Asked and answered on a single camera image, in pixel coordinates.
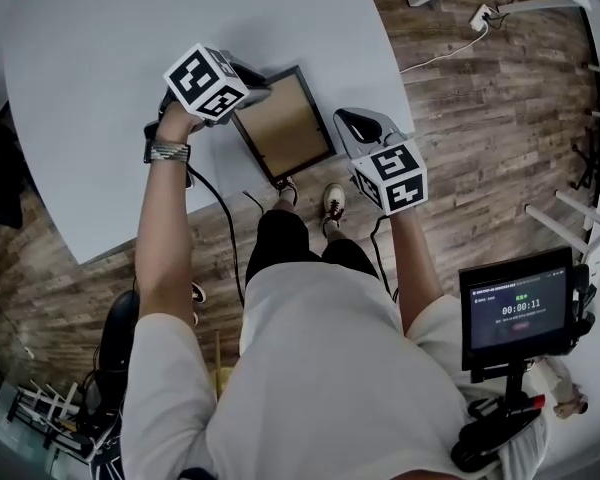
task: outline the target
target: black shorts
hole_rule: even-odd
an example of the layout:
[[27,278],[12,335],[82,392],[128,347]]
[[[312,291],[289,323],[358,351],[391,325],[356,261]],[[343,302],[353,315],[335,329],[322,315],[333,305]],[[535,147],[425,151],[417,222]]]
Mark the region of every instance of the black shorts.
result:
[[267,267],[299,261],[342,265],[378,279],[369,258],[353,240],[334,240],[320,257],[309,250],[309,230],[300,217],[284,210],[268,211],[258,224],[258,241],[247,267],[246,284]]

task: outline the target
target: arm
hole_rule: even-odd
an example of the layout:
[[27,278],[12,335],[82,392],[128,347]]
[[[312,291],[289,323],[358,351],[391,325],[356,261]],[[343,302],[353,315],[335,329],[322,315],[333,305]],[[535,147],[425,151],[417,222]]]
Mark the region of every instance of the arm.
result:
[[393,215],[391,232],[396,253],[402,329],[406,335],[417,316],[442,297],[442,287],[415,208]]
[[[156,139],[185,144],[189,134],[201,124],[180,103],[172,103]],[[193,328],[186,172],[183,162],[159,160],[151,164],[138,231],[136,275],[141,294],[140,318],[166,313]]]
[[[180,103],[172,103],[157,139],[184,143],[200,126],[201,121]],[[140,320],[121,434],[123,467],[130,479],[175,480],[193,466],[213,470],[205,429],[215,410],[215,396],[192,332],[185,173],[183,162],[154,161],[140,217],[136,246]]]

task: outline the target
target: wristwatch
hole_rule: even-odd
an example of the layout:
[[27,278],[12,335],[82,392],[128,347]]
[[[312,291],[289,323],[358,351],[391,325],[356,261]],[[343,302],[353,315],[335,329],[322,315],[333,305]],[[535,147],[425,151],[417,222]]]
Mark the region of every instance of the wristwatch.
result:
[[163,142],[147,139],[144,146],[144,163],[150,164],[154,160],[176,160],[189,162],[191,146],[175,142]]

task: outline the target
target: wooden floor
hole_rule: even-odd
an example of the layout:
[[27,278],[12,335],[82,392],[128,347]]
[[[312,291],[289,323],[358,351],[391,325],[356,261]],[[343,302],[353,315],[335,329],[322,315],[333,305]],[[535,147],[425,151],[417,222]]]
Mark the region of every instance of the wooden floor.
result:
[[[473,40],[468,25],[481,3],[496,0],[436,0],[412,9],[405,0],[375,0],[401,68],[449,53]],[[582,162],[571,152],[591,125],[584,111],[595,103],[593,76],[580,69],[590,49],[579,11],[509,16],[502,29],[456,57],[403,75],[416,133],[429,167],[430,201],[420,208],[423,226],[444,289],[457,293],[459,268],[559,245],[560,240],[523,212],[533,203],[584,235],[582,218],[555,205],[553,192],[568,190]],[[345,163],[334,159],[295,177],[298,212],[321,252],[318,230],[323,187],[347,190],[343,230],[373,257],[369,241],[377,211],[355,193]],[[265,207],[274,200],[263,186],[253,195]],[[590,199],[581,190],[576,196]],[[260,212],[239,194],[228,200],[244,276]],[[25,225],[0,228],[0,310],[36,356],[26,358],[0,312],[0,366],[18,366],[18,376],[57,387],[80,380],[115,297],[133,281],[134,244],[86,266],[72,259],[41,201],[23,197]],[[237,359],[241,308],[232,271],[226,221],[218,205],[190,217],[196,279],[209,301],[201,313],[199,340],[213,357],[214,331],[221,332],[225,364]],[[392,286],[395,263],[388,224],[378,242]]]

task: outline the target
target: power outlet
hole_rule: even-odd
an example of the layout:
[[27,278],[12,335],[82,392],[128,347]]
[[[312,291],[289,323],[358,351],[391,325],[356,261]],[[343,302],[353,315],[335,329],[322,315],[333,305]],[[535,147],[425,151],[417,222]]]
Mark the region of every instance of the power outlet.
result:
[[484,27],[489,26],[484,19],[485,15],[491,16],[491,11],[486,5],[482,4],[469,22],[471,24],[471,28],[476,32],[480,32]]

